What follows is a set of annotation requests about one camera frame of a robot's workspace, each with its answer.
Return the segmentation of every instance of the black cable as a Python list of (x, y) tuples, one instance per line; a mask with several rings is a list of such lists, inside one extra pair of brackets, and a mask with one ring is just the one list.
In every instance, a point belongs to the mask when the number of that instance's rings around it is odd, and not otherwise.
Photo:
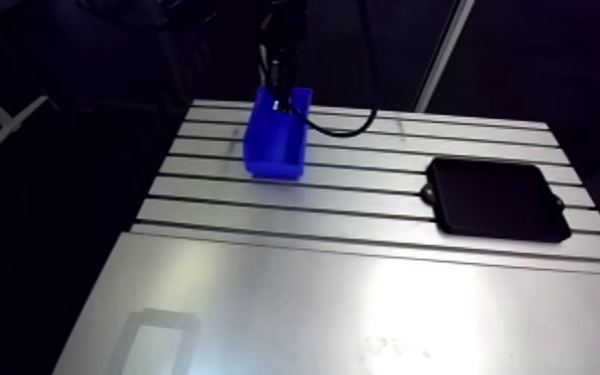
[[(290, 109), (291, 109), (291, 112), (293, 113), (293, 115), (300, 118), (311, 129), (314, 129), (315, 131), (317, 131), (321, 134), (324, 134), (329, 137), (334, 137), (334, 138), (352, 138), (352, 137), (359, 136), (359, 135), (363, 134), (364, 132), (366, 132), (368, 129), (370, 129), (370, 126), (372, 126), (372, 123), (377, 118), (377, 112), (378, 112), (377, 107), (379, 107), (378, 103), (377, 103), (377, 92), (379, 89), (379, 65), (377, 63), (377, 54), (375, 51), (374, 38), (372, 36), (372, 28), (370, 26), (370, 19), (368, 18), (368, 7), (367, 7), (366, 0), (357, 0), (357, 3), (358, 3), (358, 13), (359, 13), (359, 18), (360, 18), (360, 22), (361, 22), (361, 28), (363, 29), (363, 34), (365, 37), (365, 47), (366, 47), (366, 52), (368, 55), (368, 61), (369, 61), (369, 66), (370, 66), (370, 75), (371, 75), (372, 87), (373, 87), (373, 91), (371, 93), (371, 95), (372, 95), (371, 110), (370, 110), (370, 115), (368, 116), (368, 119), (365, 121), (365, 123), (360, 128), (355, 129), (353, 131), (334, 131), (334, 130), (330, 130), (330, 129), (316, 125), (314, 122), (312, 122), (307, 117), (305, 117), (305, 115), (303, 115), (303, 113), (300, 112), (298, 109), (296, 109), (292, 105), (290, 106)], [(261, 70), (263, 71), (263, 73), (266, 76), (266, 82), (271, 82), (269, 80), (270, 72), (269, 72), (269, 70), (265, 69), (265, 66), (261, 63), (261, 61), (262, 61), (262, 57), (259, 60), (259, 65), (260, 65)], [(270, 91), (271, 95), (274, 95), (274, 90), (269, 90), (269, 88), (268, 88), (268, 91)]]

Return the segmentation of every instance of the blue container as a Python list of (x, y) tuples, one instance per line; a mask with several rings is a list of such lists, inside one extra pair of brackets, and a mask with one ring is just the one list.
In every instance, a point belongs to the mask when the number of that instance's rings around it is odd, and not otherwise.
[[(311, 89), (293, 89), (293, 106), (304, 116), (312, 102)], [(307, 125), (293, 114), (273, 109), (267, 89), (258, 89), (244, 134), (244, 165), (255, 178), (298, 180), (305, 170)]]

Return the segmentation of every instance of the black rectangular plate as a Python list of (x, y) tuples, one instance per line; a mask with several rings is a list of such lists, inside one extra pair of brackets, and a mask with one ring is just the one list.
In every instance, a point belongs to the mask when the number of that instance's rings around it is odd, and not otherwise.
[(571, 234), (562, 202), (536, 166), (437, 158), (428, 180), (447, 233), (540, 242)]

